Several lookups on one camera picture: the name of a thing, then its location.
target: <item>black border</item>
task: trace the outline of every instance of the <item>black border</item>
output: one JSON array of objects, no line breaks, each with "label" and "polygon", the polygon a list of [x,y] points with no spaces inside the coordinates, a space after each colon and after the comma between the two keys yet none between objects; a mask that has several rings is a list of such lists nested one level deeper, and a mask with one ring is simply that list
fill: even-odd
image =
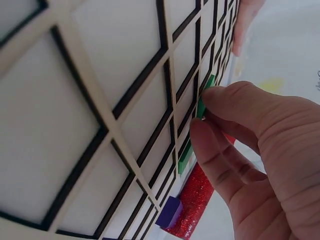
[{"label": "black border", "polygon": [[218,66],[217,66],[216,76],[215,76],[217,85],[219,85],[218,77],[219,77],[220,74],[221,74],[220,67],[221,67],[221,56],[219,57],[219,60],[218,60]]},{"label": "black border", "polygon": [[225,39],[225,31],[226,31],[226,23],[224,23],[223,26],[222,26],[221,42],[220,42],[219,50],[216,52],[216,55],[214,57],[214,63],[217,62],[218,57],[219,57],[219,55],[220,55],[220,53],[222,51],[222,48],[224,46],[224,43],[225,43],[225,41],[224,41],[224,39]]},{"label": "black border", "polygon": [[166,150],[164,156],[161,159],[161,162],[159,163],[158,167],[156,168],[155,172],[153,173],[153,176],[151,178],[151,180],[149,181],[148,185],[149,188],[152,189],[152,187],[155,185],[162,169],[164,168],[166,162],[168,161],[170,155],[172,154],[172,151],[175,147],[175,136],[174,136],[174,120],[173,118],[170,120],[170,138],[171,138],[171,143],[168,147],[168,149]]},{"label": "black border", "polygon": [[224,0],[224,12],[218,22],[218,28],[220,28],[221,24],[223,23],[226,15],[227,15],[227,11],[228,11],[228,0]]},{"label": "black border", "polygon": [[[43,6],[48,6],[45,2],[39,1],[39,3],[43,4]],[[58,27],[53,26],[50,30],[50,33],[51,33],[51,36],[52,36],[52,38],[58,48],[58,51],[60,52],[60,54],[63,58],[63,61],[66,65],[66,67],[70,71],[71,76],[74,79],[82,97],[86,101],[89,109],[91,110],[92,114],[94,115],[94,117],[95,117],[96,121],[98,122],[98,124],[100,125],[100,127],[99,127],[97,133],[95,134],[95,136],[93,137],[93,139],[91,140],[88,147],[82,153],[80,159],[78,160],[78,162],[76,163],[76,165],[72,169],[71,173],[69,174],[69,176],[65,180],[64,184],[60,188],[58,194],[56,195],[53,203],[51,204],[49,210],[45,214],[45,216],[40,224],[34,223],[34,222],[31,222],[31,221],[28,221],[28,220],[25,220],[25,219],[22,219],[22,218],[19,218],[19,217],[16,217],[16,216],[13,216],[8,213],[0,211],[0,217],[2,217],[4,219],[10,220],[12,222],[16,222],[18,224],[22,224],[22,225],[25,225],[25,226],[28,226],[31,228],[43,230],[43,231],[49,230],[52,222],[56,218],[60,208],[62,207],[62,205],[65,202],[66,198],[68,197],[70,191],[72,190],[72,188],[76,184],[81,173],[86,168],[86,166],[88,165],[92,156],[94,155],[94,153],[98,149],[99,145],[101,144],[103,139],[108,134],[108,129],[105,126],[105,124],[100,116],[100,113],[96,109],[95,104],[93,103],[85,85],[83,84],[83,81],[78,73],[78,70],[72,61],[72,58],[70,57],[70,55],[67,51],[67,48],[64,45],[64,42],[63,42],[61,34],[58,30]]]},{"label": "black border", "polygon": [[133,237],[132,237],[132,240],[136,240],[139,233],[141,232],[141,229],[143,228],[143,226],[145,225],[146,221],[148,220],[152,210],[155,208],[155,205],[152,203],[151,201],[151,206],[149,207],[148,211],[146,212],[144,218],[142,219],[139,227],[137,228],[137,230],[135,231]]},{"label": "black border", "polygon": [[124,109],[127,107],[131,99],[137,93],[139,88],[145,82],[151,71],[158,64],[160,59],[165,55],[168,50],[168,39],[167,39],[167,28],[166,28],[166,20],[165,20],[165,7],[163,0],[156,0],[156,9],[158,16],[158,25],[159,25],[159,35],[160,35],[160,43],[161,47],[158,52],[154,55],[154,57],[150,60],[150,62],[146,65],[146,67],[142,70],[139,76],[134,80],[129,89],[122,96],[120,101],[116,104],[114,109],[112,110],[115,119],[118,119]]},{"label": "black border", "polygon": [[156,210],[155,210],[155,213],[154,213],[154,216],[152,217],[152,219],[151,219],[151,221],[150,221],[150,223],[149,223],[148,227],[145,229],[145,231],[144,231],[143,235],[141,236],[140,240],[143,240],[143,239],[146,237],[146,235],[147,235],[147,233],[148,233],[149,229],[150,229],[150,228],[151,228],[151,226],[152,226],[152,223],[154,222],[154,220],[155,220],[155,219],[156,219],[156,217],[157,217],[158,212],[159,212],[159,211],[156,209]]},{"label": "black border", "polygon": [[128,221],[126,222],[124,228],[122,229],[118,239],[123,239],[129,228],[131,227],[132,223],[134,222],[134,220],[136,219],[140,209],[142,208],[142,206],[144,205],[145,201],[147,200],[147,197],[148,197],[148,194],[147,192],[145,191],[145,189],[143,188],[143,186],[141,185],[141,183],[139,182],[139,180],[136,181],[137,184],[139,185],[139,187],[141,188],[141,190],[143,191],[143,194],[139,200],[139,202],[137,203],[137,205],[135,206],[130,218],[128,219]]},{"label": "black border", "polygon": [[[193,112],[192,112],[192,118],[195,118],[196,115],[197,115],[197,111],[196,111],[196,109],[194,109]],[[190,133],[187,134],[187,136],[183,140],[183,143],[182,143],[180,149],[178,150],[178,160],[180,160],[180,158],[181,158],[181,156],[182,156],[182,154],[183,154],[183,152],[184,152],[189,140],[190,140]]]},{"label": "black border", "polygon": [[190,71],[188,72],[188,74],[186,75],[185,79],[183,80],[181,86],[179,87],[178,91],[176,92],[176,102],[178,103],[178,101],[180,100],[183,92],[186,90],[187,86],[189,85],[189,82],[192,79],[193,74],[195,73],[195,71],[197,70],[197,67],[199,65],[200,62],[200,18],[196,21],[195,23],[195,50],[194,50],[194,64],[191,67]]},{"label": "black border", "polygon": [[214,0],[212,33],[209,39],[206,41],[205,45],[203,46],[203,49],[201,51],[201,58],[204,57],[204,55],[206,54],[210,46],[210,43],[213,41],[213,39],[215,38],[215,35],[217,34],[217,21],[218,21],[218,0]]},{"label": "black border", "polygon": [[139,157],[136,160],[136,163],[139,167],[142,166],[144,161],[146,160],[151,148],[155,144],[156,140],[158,139],[161,131],[165,127],[171,113],[173,112],[173,97],[171,93],[171,79],[170,79],[170,63],[167,60],[163,66],[164,69],[164,81],[165,81],[165,92],[166,92],[166,99],[167,99],[167,109],[164,112],[160,122],[156,126],[155,130],[153,131],[151,137],[149,138],[148,142],[144,146],[142,152],[140,153]]},{"label": "black border", "polygon": [[166,200],[168,194],[170,193],[170,190],[171,190],[172,186],[174,185],[176,179],[177,179],[177,174],[176,174],[176,171],[175,171],[175,168],[174,168],[173,169],[173,179],[172,179],[168,189],[166,190],[166,192],[165,192],[165,194],[163,196],[163,199],[160,202],[160,207],[162,207],[162,205],[165,203],[165,200]]},{"label": "black border", "polygon": [[231,7],[232,7],[232,4],[234,3],[234,0],[231,0],[230,2],[229,2],[229,5],[228,5],[228,9],[230,9]]},{"label": "black border", "polygon": [[184,150],[185,150],[189,140],[190,140],[190,133],[188,132],[188,134],[186,135],[185,139],[183,140],[183,143],[178,151],[178,159],[179,160],[180,160],[182,154],[184,153]]},{"label": "black border", "polygon": [[176,162],[177,162],[177,161],[176,161],[176,152],[175,152],[175,150],[173,150],[173,151],[172,151],[172,165],[171,165],[169,171],[167,172],[167,174],[166,174],[166,176],[165,176],[165,178],[164,178],[164,180],[163,180],[163,183],[161,184],[158,192],[157,192],[156,195],[155,195],[155,199],[156,199],[156,200],[159,199],[161,193],[163,192],[165,186],[167,185],[167,182],[168,182],[168,180],[169,180],[172,172],[175,170],[175,168],[176,168]]},{"label": "black border", "polygon": [[198,81],[199,81],[199,72],[197,72],[194,76],[193,79],[193,99],[192,99],[192,103],[190,105],[190,107],[188,108],[185,116],[182,119],[182,122],[180,123],[179,127],[178,127],[178,131],[177,131],[177,136],[179,138],[182,130],[184,129],[188,118],[190,117],[190,115],[192,114],[192,111],[194,110],[196,104],[197,104],[197,100],[198,100]]},{"label": "black border", "polygon": [[232,20],[233,12],[234,12],[234,9],[232,8],[231,11],[230,11],[230,16],[229,16],[229,26],[228,26],[228,30],[227,30],[226,33],[225,33],[225,39],[227,39],[227,37],[229,36],[229,33],[230,33],[230,31],[231,31],[231,26],[232,26],[232,23],[233,23],[233,20]]},{"label": "black border", "polygon": [[18,23],[14,28],[12,28],[6,35],[4,35],[0,40],[0,49],[2,49],[9,40],[16,35],[21,29],[23,29],[28,23],[39,16],[44,10],[48,8],[48,4],[44,0],[37,0],[38,8],[33,11],[29,16],[24,18]]},{"label": "black border", "polygon": [[235,10],[234,10],[234,14],[233,14],[233,16],[232,16],[232,24],[235,23],[236,19],[237,19],[237,10],[235,9]]},{"label": "black border", "polygon": [[200,94],[203,92],[207,82],[208,82],[208,79],[210,77],[210,74],[212,72],[212,68],[213,68],[213,65],[214,65],[214,54],[215,54],[215,44],[216,42],[213,42],[212,46],[211,46],[211,51],[210,51],[210,63],[209,63],[209,70],[208,72],[206,73],[206,75],[204,76],[204,80],[203,82],[201,83],[201,86],[199,88],[199,96]]},{"label": "black border", "polygon": [[85,238],[85,239],[99,239],[101,234],[103,233],[104,229],[106,228],[108,222],[110,221],[111,217],[117,210],[119,204],[123,200],[127,190],[131,186],[133,180],[135,179],[135,173],[131,169],[130,165],[128,164],[125,156],[122,154],[120,148],[118,147],[117,143],[115,140],[111,140],[111,145],[113,146],[114,150],[117,152],[118,156],[120,157],[121,161],[123,164],[126,166],[126,168],[129,171],[128,176],[126,177],[125,181],[123,182],[119,192],[116,194],[115,198],[113,199],[110,207],[106,211],[105,215],[103,216],[100,224],[96,228],[95,232],[93,235],[86,235],[86,234],[81,234],[81,233],[76,233],[76,232],[71,232],[71,231],[65,231],[65,230],[60,230],[58,229],[56,231],[57,234],[61,235],[66,235],[66,236],[71,236],[71,237],[77,237],[77,238]]},{"label": "black border", "polygon": [[178,28],[172,34],[173,42],[177,40],[179,35],[185,30],[189,23],[194,19],[197,13],[201,9],[201,0],[195,0],[195,9],[186,17],[186,19],[178,26]]}]

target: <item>hand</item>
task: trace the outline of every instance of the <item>hand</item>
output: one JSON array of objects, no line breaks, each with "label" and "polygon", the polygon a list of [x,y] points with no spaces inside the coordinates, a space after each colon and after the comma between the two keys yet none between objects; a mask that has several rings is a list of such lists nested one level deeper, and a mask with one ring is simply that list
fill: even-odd
[{"label": "hand", "polygon": [[[190,137],[197,161],[226,202],[236,240],[320,236],[320,106],[249,82],[206,90],[205,120]],[[222,132],[260,154],[258,171]]]},{"label": "hand", "polygon": [[241,53],[247,30],[266,0],[240,0],[238,17],[234,27],[232,52],[237,57]]}]

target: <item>grid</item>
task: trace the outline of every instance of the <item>grid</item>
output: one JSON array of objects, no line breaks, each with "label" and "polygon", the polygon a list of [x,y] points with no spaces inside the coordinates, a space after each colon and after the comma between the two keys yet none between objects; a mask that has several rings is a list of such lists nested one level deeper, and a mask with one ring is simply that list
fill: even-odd
[{"label": "grid", "polygon": [[[114,213],[121,203],[125,193],[129,187],[136,182],[142,189],[143,194],[134,211],[132,212],[131,217],[121,231],[118,239],[126,239],[126,233],[139,213],[142,205],[145,203],[145,201],[150,201],[151,206],[132,239],[137,239],[140,231],[145,225],[147,225],[147,228],[142,234],[141,239],[147,235],[150,227],[153,225],[158,214],[161,212],[164,202],[169,197],[169,192],[178,175],[177,166],[179,158],[181,157],[182,152],[189,141],[189,135],[187,135],[183,141],[182,147],[180,149],[176,149],[178,137],[186,126],[189,117],[196,116],[198,99],[209,79],[209,76],[211,75],[213,66],[217,65],[215,84],[218,85],[223,78],[229,62],[233,42],[232,29],[237,17],[239,0],[225,0],[224,12],[220,19],[218,19],[218,3],[219,1],[222,2],[222,0],[214,0],[212,33],[208,41],[201,49],[200,40],[202,9],[204,5],[208,3],[208,1],[209,0],[195,0],[195,9],[176,29],[176,31],[171,34],[172,31],[168,1],[156,0],[161,47],[151,61],[145,66],[139,76],[134,80],[133,84],[122,96],[114,109],[110,109],[108,105],[105,104],[107,102],[106,97],[98,84],[93,70],[90,67],[91,64],[88,56],[86,55],[81,41],[79,40],[80,37],[77,31],[77,26],[70,16],[70,12],[84,2],[84,0],[38,0],[38,10],[24,19],[0,41],[0,76],[3,76],[6,71],[8,71],[9,68],[20,58],[20,56],[39,37],[41,37],[42,34],[50,31],[65,64],[67,65],[74,81],[76,82],[82,96],[84,97],[100,127],[88,147],[83,151],[83,154],[76,166],[69,174],[69,177],[60,189],[41,224],[29,222],[27,220],[7,214],[3,211],[0,211],[0,217],[43,231],[86,239],[101,239],[104,235],[105,229],[108,227],[108,223],[112,220]],[[180,88],[176,91],[173,64],[174,50],[193,24],[195,24],[196,36],[194,64],[188,72],[186,78],[183,80]],[[222,28],[222,35],[218,36],[217,32],[220,28]],[[216,39],[220,37],[220,46],[218,46],[216,45]],[[206,73],[202,84],[200,84],[200,66],[206,54],[210,54],[209,70]],[[161,69],[164,71],[167,109],[147,144],[143,148],[143,151],[139,157],[135,159],[130,151],[130,148],[128,147],[128,144],[121,134],[120,125],[124,122],[129,112],[138,101],[140,96],[144,93],[156,73],[158,73]],[[180,102],[181,98],[186,93],[186,89],[191,84],[193,85],[192,104],[188,108],[181,124],[178,125],[175,115],[177,111],[177,104]],[[162,129],[166,126],[169,126],[170,129],[171,143],[151,180],[147,182],[141,172],[141,166],[153,147],[155,141],[159,137]],[[76,193],[81,188],[81,181],[79,181],[79,179],[85,178],[90,174],[90,169],[88,168],[89,164],[95,164],[92,160],[93,155],[108,145],[112,145],[112,147],[115,149],[122,162],[129,170],[129,174],[114,198],[111,206],[105,213],[101,223],[99,226],[97,226],[93,235],[84,235],[58,229],[59,224],[68,209],[68,206],[70,206]],[[151,191],[151,188],[155,184],[167,159],[171,155],[173,159],[172,166],[170,167],[159,191],[156,195],[154,195]],[[159,199],[167,184],[169,184],[169,187],[167,188],[164,197]],[[155,214],[148,222],[149,216],[153,210],[155,210]]]}]

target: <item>red glitter strip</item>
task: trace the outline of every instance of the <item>red glitter strip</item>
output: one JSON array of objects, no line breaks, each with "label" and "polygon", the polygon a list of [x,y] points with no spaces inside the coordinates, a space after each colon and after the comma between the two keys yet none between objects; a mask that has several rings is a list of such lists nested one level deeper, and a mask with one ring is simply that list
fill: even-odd
[{"label": "red glitter strip", "polygon": [[213,192],[214,188],[196,163],[179,196],[183,205],[182,213],[174,227],[164,230],[180,239],[189,240]]}]

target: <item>green tile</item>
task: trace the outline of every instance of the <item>green tile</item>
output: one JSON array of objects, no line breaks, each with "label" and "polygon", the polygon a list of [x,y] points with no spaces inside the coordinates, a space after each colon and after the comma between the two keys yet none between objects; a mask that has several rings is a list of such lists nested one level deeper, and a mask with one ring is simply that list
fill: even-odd
[{"label": "green tile", "polygon": [[[213,87],[214,85],[215,85],[215,76],[211,75],[209,80],[208,80],[208,82],[206,83],[204,89]],[[204,116],[205,110],[206,110],[206,107],[204,105],[204,102],[200,98],[199,101],[198,101],[198,109],[197,109],[197,112],[196,112],[196,117],[201,119]]]},{"label": "green tile", "polygon": [[[210,78],[208,79],[208,82],[206,83],[204,89],[213,87],[214,85],[215,85],[215,76],[211,75]],[[205,107],[204,103],[202,102],[202,99],[200,98],[199,102],[198,102],[196,117],[202,118],[205,113],[205,109],[206,109],[206,107]],[[194,152],[194,149],[191,145],[191,141],[189,140],[183,153],[182,153],[182,156],[178,162],[178,173],[180,175],[184,172],[193,152]]]},{"label": "green tile", "polygon": [[184,151],[183,151],[183,153],[182,153],[182,156],[181,156],[181,158],[180,158],[180,160],[178,162],[178,173],[180,175],[184,172],[184,170],[185,170],[185,168],[186,168],[186,166],[187,166],[187,164],[188,164],[188,162],[190,160],[190,157],[191,157],[193,151],[194,151],[194,149],[193,149],[193,147],[191,145],[191,141],[189,140],[187,145],[186,145],[186,147],[185,147],[185,149],[184,149]]}]

